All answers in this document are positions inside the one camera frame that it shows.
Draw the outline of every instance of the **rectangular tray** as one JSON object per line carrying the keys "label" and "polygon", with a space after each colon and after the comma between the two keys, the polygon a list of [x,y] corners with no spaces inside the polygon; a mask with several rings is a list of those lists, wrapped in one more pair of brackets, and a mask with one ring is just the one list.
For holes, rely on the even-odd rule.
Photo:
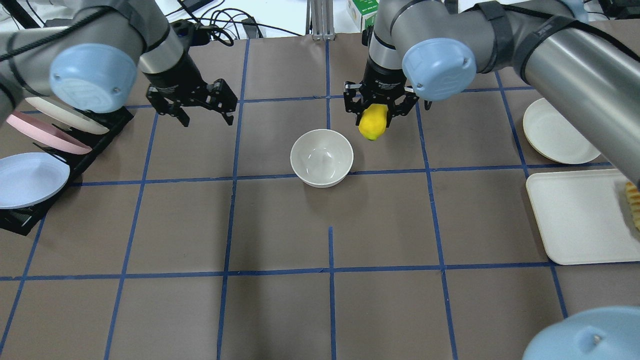
{"label": "rectangular tray", "polygon": [[640,231],[616,169],[539,173],[527,192],[547,255],[562,265],[640,261]]}

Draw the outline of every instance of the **light blue plate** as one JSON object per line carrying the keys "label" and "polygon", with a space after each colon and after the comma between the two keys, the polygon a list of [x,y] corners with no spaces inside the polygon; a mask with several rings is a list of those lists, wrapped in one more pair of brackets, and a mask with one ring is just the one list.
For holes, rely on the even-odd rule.
{"label": "light blue plate", "polygon": [[60,191],[69,166],[45,152],[27,152],[0,159],[0,209],[38,204]]}

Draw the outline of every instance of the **black cable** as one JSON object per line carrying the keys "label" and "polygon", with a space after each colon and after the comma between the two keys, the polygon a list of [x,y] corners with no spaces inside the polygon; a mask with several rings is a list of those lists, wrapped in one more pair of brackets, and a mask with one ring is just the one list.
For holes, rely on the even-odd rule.
{"label": "black cable", "polygon": [[44,21],[38,16],[38,13],[36,13],[36,11],[33,9],[33,7],[31,6],[31,3],[29,2],[29,0],[27,0],[27,6],[29,7],[29,9],[31,9],[31,11],[33,12],[33,15],[36,15],[38,20],[40,20],[42,25],[44,25]]}
{"label": "black cable", "polygon": [[[218,34],[224,34],[227,37],[228,42],[224,41]],[[221,42],[223,45],[226,45],[226,46],[233,46],[234,45],[234,39],[223,28],[216,27],[215,30],[211,31],[211,37],[213,37],[213,40],[217,40],[217,41]]]}
{"label": "black cable", "polygon": [[207,9],[207,11],[205,11],[204,13],[202,13],[202,15],[200,16],[200,21],[202,21],[202,20],[206,17],[206,15],[207,15],[207,13],[208,13],[209,11],[211,11],[211,10],[213,10],[213,9],[215,9],[215,8],[219,8],[220,6],[222,6],[222,4],[224,4],[224,3],[225,3],[225,1],[226,1],[226,0],[222,0],[222,1],[220,1],[217,5],[214,5],[214,6],[210,7],[210,8],[208,8],[208,9]]}
{"label": "black cable", "polygon": [[596,13],[596,14],[598,14],[598,15],[602,15],[602,16],[606,17],[607,19],[611,20],[611,18],[610,18],[610,17],[608,17],[608,16],[606,16],[606,14],[605,14],[605,13],[600,13],[600,12],[588,12],[588,13]]}
{"label": "black cable", "polygon": [[181,12],[181,11],[182,11],[182,8],[176,9],[176,10],[174,10],[174,11],[170,12],[170,13],[166,13],[166,14],[164,14],[164,17],[167,17],[167,16],[169,16],[169,15],[173,15],[174,13],[179,13],[179,12]]}
{"label": "black cable", "polygon": [[193,12],[191,12],[191,10],[189,10],[189,8],[184,4],[184,0],[177,0],[178,3],[180,4],[180,6],[182,7],[182,9],[189,14],[189,16],[191,17],[192,20],[194,20],[195,22],[200,22],[198,20],[198,18],[196,17],[196,15],[193,15]]}
{"label": "black cable", "polygon": [[[213,24],[213,25],[215,25],[215,24],[216,24],[216,21],[218,21],[218,16],[220,16],[220,14],[221,14],[221,13],[225,14],[225,15],[229,18],[229,20],[233,20],[233,19],[234,19],[234,17],[236,17],[236,16],[238,16],[238,15],[242,15],[242,14],[237,14],[237,15],[231,16],[228,12],[226,12],[226,9],[224,9],[224,10],[216,10],[214,13],[212,13],[212,14],[211,14],[211,18],[209,18],[209,25],[212,25],[212,24]],[[234,26],[234,28],[236,29],[236,35],[237,35],[237,38],[238,38],[238,39],[240,39],[240,31],[238,30],[238,25],[237,25],[237,24],[232,24],[232,25],[233,25],[233,26]]]}
{"label": "black cable", "polygon": [[[234,22],[234,23],[236,23],[236,24],[243,24],[243,22],[241,22],[241,21],[229,21],[229,20],[218,20],[218,21],[220,21],[220,22],[229,22],[229,23]],[[261,24],[261,23],[259,23],[259,22],[255,22],[255,23],[253,23],[253,25],[256,25],[256,26],[264,26],[265,28],[284,31],[285,33],[289,33],[289,34],[292,34],[292,35],[296,35],[296,36],[298,36],[298,37],[301,37],[301,36],[302,36],[302,34],[294,33],[293,31],[289,31],[289,30],[286,30],[286,29],[283,29],[283,28],[278,28],[278,27],[276,27],[276,26],[271,26],[271,25]]]}
{"label": "black cable", "polygon": [[13,17],[13,15],[11,15],[8,11],[6,11],[6,8],[3,6],[2,7],[2,11],[4,11],[5,14],[9,15],[9,17],[11,17],[11,20],[13,20],[13,23],[15,24],[15,27],[18,28],[18,30],[20,29],[20,25],[18,25],[18,22],[15,20],[15,17]]}
{"label": "black cable", "polygon": [[78,21],[77,23],[69,26],[68,28],[59,31],[53,35],[49,35],[48,37],[44,37],[41,38],[40,40],[36,40],[30,44],[26,44],[25,46],[21,46],[17,49],[11,50],[6,54],[0,55],[0,61],[5,61],[8,60],[10,58],[13,58],[14,56],[18,56],[22,53],[26,53],[29,50],[33,50],[37,47],[43,46],[45,44],[48,44],[49,42],[58,40],[60,38],[63,38],[69,34],[71,34],[72,32],[78,30],[79,28],[82,28],[83,26],[89,24],[92,21],[97,20],[98,18],[104,16],[105,14],[111,12],[111,8],[102,8],[100,10],[98,10],[97,12],[85,17],[84,19]]}

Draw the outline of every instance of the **yellow lemon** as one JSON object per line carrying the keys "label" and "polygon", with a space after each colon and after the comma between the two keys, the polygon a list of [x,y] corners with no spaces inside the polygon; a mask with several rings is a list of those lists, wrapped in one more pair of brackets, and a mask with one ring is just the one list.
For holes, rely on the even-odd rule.
{"label": "yellow lemon", "polygon": [[387,129],[387,105],[371,104],[360,119],[358,130],[365,138],[373,141],[380,137]]}

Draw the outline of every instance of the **green box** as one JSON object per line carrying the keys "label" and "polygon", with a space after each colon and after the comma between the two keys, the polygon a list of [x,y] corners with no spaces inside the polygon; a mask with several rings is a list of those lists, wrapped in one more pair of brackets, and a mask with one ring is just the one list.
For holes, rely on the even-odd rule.
{"label": "green box", "polygon": [[347,0],[347,12],[360,31],[373,26],[378,12],[378,0]]}

